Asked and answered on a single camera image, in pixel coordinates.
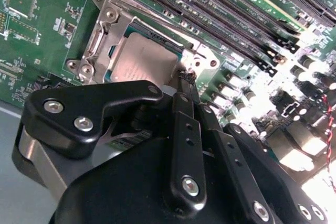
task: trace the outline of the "green circuit board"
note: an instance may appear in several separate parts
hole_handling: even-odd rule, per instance
[[[164,11],[151,0],[137,1],[158,13]],[[295,3],[286,0],[250,1],[297,31],[307,30],[296,20],[299,7]],[[336,4],[336,0],[323,1],[332,8]],[[65,62],[81,58],[98,14],[92,0],[0,0],[0,99],[22,108],[25,98],[40,88],[36,86],[36,80],[51,74],[79,85]],[[171,21],[179,25],[178,18]],[[324,29],[322,34],[322,40],[311,45],[320,53],[312,57],[332,61],[336,55],[333,51],[336,29]],[[199,33],[199,36],[220,48],[207,35]],[[218,70],[205,70],[198,78],[197,87],[204,102],[211,100],[211,91],[216,89],[217,82],[223,80],[223,72],[237,74],[247,80],[247,85],[251,85],[261,72],[230,49],[225,52],[224,56],[216,54],[221,62]]]

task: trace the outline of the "metal bracket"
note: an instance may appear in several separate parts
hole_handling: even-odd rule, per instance
[[[88,45],[79,60],[68,60],[67,67],[74,73],[83,84],[104,83],[109,70],[118,61],[117,57],[111,55],[111,50],[123,43],[124,34],[132,23],[137,23],[146,29],[155,32],[169,43],[178,48],[183,55],[182,64],[187,70],[200,74],[204,69],[217,69],[219,60],[208,50],[205,53],[205,41],[196,36],[168,23],[160,15],[151,11],[134,0],[92,0],[100,9],[100,14],[89,39]],[[190,41],[193,48],[183,45],[172,37],[162,33],[147,22],[139,18],[145,16],[161,25],[165,29]]]

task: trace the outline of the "microchip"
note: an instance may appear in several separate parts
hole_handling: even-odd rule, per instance
[[[9,10],[14,11],[25,18],[31,18],[36,0],[7,0]]]
[[[74,31],[75,31],[75,29],[76,29],[76,27],[75,27],[73,24],[66,23],[65,26],[64,26],[64,29],[65,29],[67,32],[73,34]]]

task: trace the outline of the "motherboard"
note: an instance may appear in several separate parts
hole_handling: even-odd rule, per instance
[[[336,104],[335,26],[336,0],[0,0],[0,99],[22,108],[44,88],[161,87],[180,68],[222,126],[313,170],[330,130],[322,94]]]

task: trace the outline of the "black plastic arm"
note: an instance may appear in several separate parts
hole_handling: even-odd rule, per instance
[[[148,81],[41,90],[27,98],[22,123],[31,137],[62,155],[84,158],[92,153],[103,134],[105,117],[124,113],[132,106],[158,103],[162,97],[161,90]],[[63,110],[47,111],[48,101],[61,103]],[[74,122],[80,117],[92,122],[91,130],[81,131],[75,127]]]

